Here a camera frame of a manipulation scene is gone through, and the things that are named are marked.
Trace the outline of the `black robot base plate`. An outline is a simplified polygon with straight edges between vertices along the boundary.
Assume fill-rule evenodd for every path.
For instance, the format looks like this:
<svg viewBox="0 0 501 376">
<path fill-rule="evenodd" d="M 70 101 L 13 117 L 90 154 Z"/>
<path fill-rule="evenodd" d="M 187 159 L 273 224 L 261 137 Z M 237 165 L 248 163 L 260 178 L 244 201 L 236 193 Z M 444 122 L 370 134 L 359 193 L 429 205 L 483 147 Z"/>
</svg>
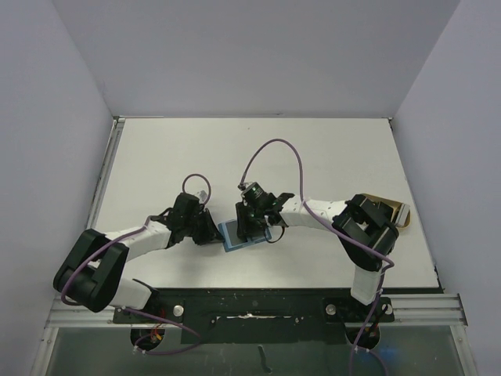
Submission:
<svg viewBox="0 0 501 376">
<path fill-rule="evenodd" d="M 366 324 L 376 337 L 380 324 L 395 320 L 392 302 L 363 305 L 341 288 L 202 289 L 163 288 L 144 308 L 145 316 L 115 309 L 113 322 L 131 325 L 131 338 L 146 334 L 158 319 L 181 331 L 181 343 L 344 344 Z"/>
</svg>

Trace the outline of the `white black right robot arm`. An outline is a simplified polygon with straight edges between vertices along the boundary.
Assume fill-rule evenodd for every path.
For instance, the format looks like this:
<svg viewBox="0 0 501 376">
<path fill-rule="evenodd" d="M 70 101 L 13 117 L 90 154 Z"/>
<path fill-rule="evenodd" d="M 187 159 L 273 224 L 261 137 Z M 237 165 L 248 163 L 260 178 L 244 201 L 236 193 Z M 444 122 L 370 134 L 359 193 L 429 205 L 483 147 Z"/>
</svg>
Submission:
<svg viewBox="0 0 501 376">
<path fill-rule="evenodd" d="M 243 239 L 272 226 L 333 232 L 355 264 L 349 313 L 357 320 L 367 320 L 376 312 L 381 277 L 391 265 L 388 255 L 399 237 L 391 220 L 392 207 L 372 201 L 364 194 L 356 194 L 347 201 L 316 201 L 292 193 L 276 196 L 256 182 L 243 183 L 239 189 L 238 237 Z"/>
</svg>

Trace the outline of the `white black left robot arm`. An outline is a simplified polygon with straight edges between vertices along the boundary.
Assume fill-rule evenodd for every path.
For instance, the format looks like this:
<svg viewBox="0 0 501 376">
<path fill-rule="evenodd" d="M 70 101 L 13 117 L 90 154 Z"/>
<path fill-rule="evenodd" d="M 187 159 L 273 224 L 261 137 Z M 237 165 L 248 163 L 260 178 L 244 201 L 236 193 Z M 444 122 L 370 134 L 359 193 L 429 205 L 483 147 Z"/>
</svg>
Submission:
<svg viewBox="0 0 501 376">
<path fill-rule="evenodd" d="M 172 207 L 150 215 L 144 224 L 127 230 L 81 233 L 56 272 L 53 288 L 69 306 L 84 306 L 94 313 L 107 306 L 131 308 L 143 322 L 155 319 L 159 302 L 155 289 L 138 279 L 122 276 L 127 262 L 151 251 L 169 249 L 186 238 L 198 246 L 221 243 L 205 204 L 209 195 L 181 192 Z"/>
</svg>

